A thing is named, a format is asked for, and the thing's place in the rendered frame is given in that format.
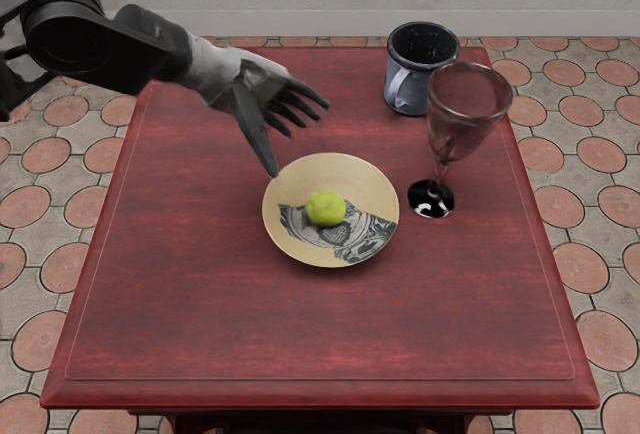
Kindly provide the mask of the dark enamel mug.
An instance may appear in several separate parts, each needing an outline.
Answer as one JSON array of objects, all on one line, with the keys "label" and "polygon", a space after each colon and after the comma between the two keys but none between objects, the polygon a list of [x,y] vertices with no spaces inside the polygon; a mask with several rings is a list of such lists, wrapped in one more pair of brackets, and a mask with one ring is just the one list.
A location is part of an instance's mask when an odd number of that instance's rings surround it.
[{"label": "dark enamel mug", "polygon": [[415,21],[396,27],[387,40],[387,105],[401,115],[424,116],[431,73],[454,62],[459,51],[458,38],[439,24]]}]

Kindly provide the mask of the clear wine glass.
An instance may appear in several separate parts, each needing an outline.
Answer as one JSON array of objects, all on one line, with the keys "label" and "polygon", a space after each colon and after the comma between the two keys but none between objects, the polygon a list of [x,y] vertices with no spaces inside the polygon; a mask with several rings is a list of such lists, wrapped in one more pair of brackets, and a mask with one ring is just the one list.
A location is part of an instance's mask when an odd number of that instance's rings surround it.
[{"label": "clear wine glass", "polygon": [[490,67],[459,61],[436,69],[428,82],[427,140],[434,158],[429,179],[413,183],[407,199],[414,213],[443,218],[455,208],[443,182],[449,166],[469,156],[511,107],[510,83]]}]

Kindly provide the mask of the green lime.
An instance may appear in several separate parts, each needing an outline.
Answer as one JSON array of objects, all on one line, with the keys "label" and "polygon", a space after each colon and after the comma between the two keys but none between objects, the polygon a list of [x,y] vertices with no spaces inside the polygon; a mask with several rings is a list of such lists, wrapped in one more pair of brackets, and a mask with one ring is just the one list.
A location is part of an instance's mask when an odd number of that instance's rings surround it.
[{"label": "green lime", "polygon": [[346,215],[346,202],[331,191],[316,191],[307,200],[304,211],[308,220],[318,227],[333,227]]}]

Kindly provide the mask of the beige plate with printed pattern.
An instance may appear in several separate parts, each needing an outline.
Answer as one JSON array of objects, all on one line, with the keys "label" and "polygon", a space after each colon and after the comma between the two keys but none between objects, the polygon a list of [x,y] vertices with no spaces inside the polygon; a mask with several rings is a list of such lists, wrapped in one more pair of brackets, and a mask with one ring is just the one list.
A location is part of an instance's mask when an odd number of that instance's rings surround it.
[{"label": "beige plate with printed pattern", "polygon": [[[304,213],[309,197],[330,191],[346,203],[340,224],[321,228]],[[340,268],[379,253],[399,223],[400,207],[388,178],[374,165],[342,153],[318,153],[284,167],[266,188],[262,217],[272,241],[302,263]]]}]

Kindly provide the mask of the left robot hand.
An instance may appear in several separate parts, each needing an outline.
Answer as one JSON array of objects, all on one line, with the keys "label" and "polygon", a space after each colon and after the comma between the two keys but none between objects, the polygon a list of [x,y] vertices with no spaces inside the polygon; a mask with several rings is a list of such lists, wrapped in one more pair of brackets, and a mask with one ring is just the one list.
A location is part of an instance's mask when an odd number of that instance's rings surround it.
[{"label": "left robot hand", "polygon": [[306,127],[300,113],[320,119],[307,100],[324,109],[329,101],[280,64],[253,52],[216,47],[194,35],[189,47],[191,64],[177,84],[196,92],[205,105],[233,115],[267,174],[277,177],[279,166],[267,128],[289,137],[289,124]]}]

